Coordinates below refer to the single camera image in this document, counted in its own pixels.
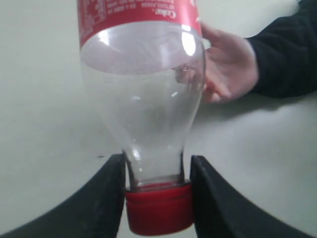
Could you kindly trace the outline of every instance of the hand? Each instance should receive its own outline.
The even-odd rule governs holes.
[[[255,52],[250,43],[237,35],[202,24],[203,37],[211,42],[206,50],[204,99],[226,103],[250,92],[258,82]]]

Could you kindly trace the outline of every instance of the red bottle cap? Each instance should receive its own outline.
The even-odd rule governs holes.
[[[141,236],[161,236],[193,224],[192,187],[126,192],[130,230]]]

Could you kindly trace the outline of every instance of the bottle label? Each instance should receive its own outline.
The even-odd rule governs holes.
[[[107,28],[139,21],[168,21],[201,35],[196,0],[77,0],[80,47]]]

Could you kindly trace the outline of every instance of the white table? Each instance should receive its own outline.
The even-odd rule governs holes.
[[[295,0],[200,0],[201,17],[251,36],[291,14]],[[79,71],[76,1],[0,1],[0,234],[51,210],[118,152],[87,102]],[[317,236],[317,96],[247,97],[203,105],[186,147],[243,195]],[[130,233],[124,213],[119,238]],[[171,238],[192,238],[190,228]]]

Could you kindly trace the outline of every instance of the clear plastic bottle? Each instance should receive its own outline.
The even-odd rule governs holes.
[[[183,148],[205,80],[193,0],[78,0],[83,81],[127,158],[130,228],[193,222]]]

